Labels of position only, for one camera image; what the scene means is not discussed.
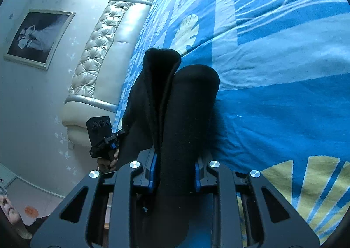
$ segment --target white leaf print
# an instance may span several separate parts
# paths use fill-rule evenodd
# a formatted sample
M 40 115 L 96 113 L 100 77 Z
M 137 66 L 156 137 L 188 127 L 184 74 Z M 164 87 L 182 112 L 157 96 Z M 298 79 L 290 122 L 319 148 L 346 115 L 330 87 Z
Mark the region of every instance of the white leaf print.
M 54 120 L 54 124 L 59 124 L 59 123 L 60 123 L 60 119 L 58 118 L 58 116 L 56 116 Z
M 77 42 L 77 37 L 75 37 L 75 38 L 73 39 L 72 46 L 74 46 L 75 44 L 79 44 L 79 43 Z
M 141 42 L 141 39 L 140 39 L 140 37 L 139 37 L 139 39 L 138 39 L 138 41 L 137 41 L 137 44 L 136 44 L 136 46 L 135 46 L 135 49 L 137 49 L 137 48 L 139 47 L 140 42 Z
M 160 31 L 164 28 L 165 23 L 167 22 L 168 17 L 169 17 L 169 11 L 165 12 L 165 14 L 163 15 L 163 17 L 159 20 L 159 22 L 158 22 L 158 27 L 157 27 L 157 31 L 156 31 L 156 36 L 159 35 Z
M 67 140 L 67 138 L 65 138 L 64 136 L 63 136 L 63 133 L 61 133 L 61 144 L 63 144 L 63 142 L 65 142 L 65 141 L 68 141 Z
M 122 121 L 123 121 L 123 117 L 121 117 L 121 119 L 119 120 L 117 130 L 121 130 L 121 122 L 122 122 Z
M 181 56 L 187 53 L 186 47 L 193 46 L 198 34 L 199 25 L 197 25 L 198 16 L 190 15 L 182 20 L 179 30 L 175 34 L 175 38 L 170 48 L 176 50 Z

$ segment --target picture frame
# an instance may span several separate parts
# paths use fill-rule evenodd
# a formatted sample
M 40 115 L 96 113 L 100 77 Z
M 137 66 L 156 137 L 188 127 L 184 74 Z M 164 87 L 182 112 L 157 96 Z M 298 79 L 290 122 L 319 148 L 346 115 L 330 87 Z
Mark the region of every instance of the picture frame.
M 75 12 L 29 9 L 4 59 L 48 70 Z

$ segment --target floor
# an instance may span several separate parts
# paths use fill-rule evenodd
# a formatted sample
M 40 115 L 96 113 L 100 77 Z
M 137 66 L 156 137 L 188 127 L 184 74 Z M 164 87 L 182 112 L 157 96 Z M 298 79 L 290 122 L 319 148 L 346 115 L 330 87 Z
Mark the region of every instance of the floor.
M 62 201 L 62 198 L 38 190 L 20 179 L 15 179 L 7 187 L 7 193 L 25 225 L 31 225 L 37 217 L 50 215 Z M 30 213 L 35 210 L 38 215 Z
M 65 196 L 92 169 L 88 148 L 68 149 L 59 118 L 74 69 L 108 0 L 4 0 L 0 53 L 29 9 L 76 12 L 48 71 L 0 59 L 0 163 L 25 180 Z

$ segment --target blue patterned duvet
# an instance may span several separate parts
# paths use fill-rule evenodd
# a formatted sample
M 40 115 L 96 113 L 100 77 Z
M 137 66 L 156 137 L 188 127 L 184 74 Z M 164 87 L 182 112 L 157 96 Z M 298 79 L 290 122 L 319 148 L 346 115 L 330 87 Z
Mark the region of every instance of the blue patterned duvet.
M 213 67 L 213 155 L 262 171 L 323 243 L 350 206 L 349 12 L 346 0 L 155 0 L 113 129 L 150 47 Z M 196 227 L 182 247 L 210 246 Z

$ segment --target wall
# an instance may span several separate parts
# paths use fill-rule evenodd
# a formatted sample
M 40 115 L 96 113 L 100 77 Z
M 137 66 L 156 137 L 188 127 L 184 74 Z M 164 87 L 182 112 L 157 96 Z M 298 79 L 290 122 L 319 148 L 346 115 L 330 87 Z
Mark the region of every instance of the wall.
M 9 169 L 0 164 L 0 186 L 2 188 L 7 188 L 8 185 L 16 178 L 16 175 L 13 174 Z
M 0 162 L 18 176 L 60 195 L 96 160 L 89 149 L 67 147 L 59 119 L 74 69 L 108 0 L 4 0 L 0 6 L 0 55 L 7 52 L 28 9 L 76 12 L 48 71 L 0 58 Z

